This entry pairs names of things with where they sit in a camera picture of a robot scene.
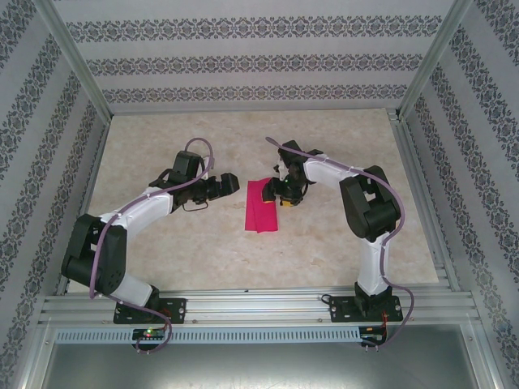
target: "table surface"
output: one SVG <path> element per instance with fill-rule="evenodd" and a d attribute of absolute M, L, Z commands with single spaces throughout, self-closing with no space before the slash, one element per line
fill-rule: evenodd
<path fill-rule="evenodd" d="M 212 174 L 238 176 L 237 193 L 200 212 L 177 210 L 128 245 L 127 271 L 161 290 L 254 289 L 352 285 L 359 241 L 341 195 L 309 188 L 297 207 L 277 207 L 279 231 L 244 230 L 247 181 L 274 174 L 277 150 L 264 140 L 295 139 L 358 167 L 381 166 L 405 204 L 406 221 L 390 250 L 397 283 L 436 282 L 431 254 L 385 110 L 182 113 L 116 116 L 109 130 L 89 212 L 100 215 L 138 196 L 196 136 L 215 152 Z M 203 143 L 190 149 L 207 155 Z M 84 291 L 71 284 L 70 291 Z"/>

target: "ventilated metal strip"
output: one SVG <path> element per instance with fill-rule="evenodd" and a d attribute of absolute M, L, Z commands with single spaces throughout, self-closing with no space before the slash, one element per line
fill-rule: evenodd
<path fill-rule="evenodd" d="M 56 344 L 129 344 L 131 328 L 59 329 Z M 272 344 L 359 342 L 358 327 L 174 328 L 173 344 Z M 144 340 L 143 343 L 160 343 Z"/>

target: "striped wall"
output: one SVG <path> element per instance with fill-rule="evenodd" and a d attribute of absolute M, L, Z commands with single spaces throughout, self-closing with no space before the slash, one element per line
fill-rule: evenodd
<path fill-rule="evenodd" d="M 519 387 L 518 8 L 476 0 L 405 118 L 506 387 Z"/>
<path fill-rule="evenodd" d="M 0 388 L 54 294 L 109 123 L 30 0 L 0 4 Z"/>
<path fill-rule="evenodd" d="M 115 113 L 396 108 L 453 0 L 64 0 Z"/>

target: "pink towel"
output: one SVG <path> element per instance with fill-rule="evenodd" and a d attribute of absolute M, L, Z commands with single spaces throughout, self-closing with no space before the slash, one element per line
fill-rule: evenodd
<path fill-rule="evenodd" d="M 270 177 L 247 183 L 246 231 L 256 231 L 257 233 L 277 231 L 276 203 L 264 203 L 261 198 L 261 192 L 268 181 L 270 181 Z"/>

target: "enclosure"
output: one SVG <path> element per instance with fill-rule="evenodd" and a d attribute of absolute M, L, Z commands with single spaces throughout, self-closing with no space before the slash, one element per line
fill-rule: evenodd
<path fill-rule="evenodd" d="M 3 0 L 0 387 L 519 387 L 518 7 Z M 128 246 L 128 271 L 187 301 L 169 345 L 137 355 L 146 326 L 114 324 L 62 261 L 79 216 L 128 203 L 197 136 L 241 188 Z M 358 342 L 379 322 L 321 301 L 361 267 L 335 191 L 244 231 L 247 182 L 277 163 L 266 136 L 380 165 L 400 194 L 388 274 L 415 304 L 378 353 Z"/>

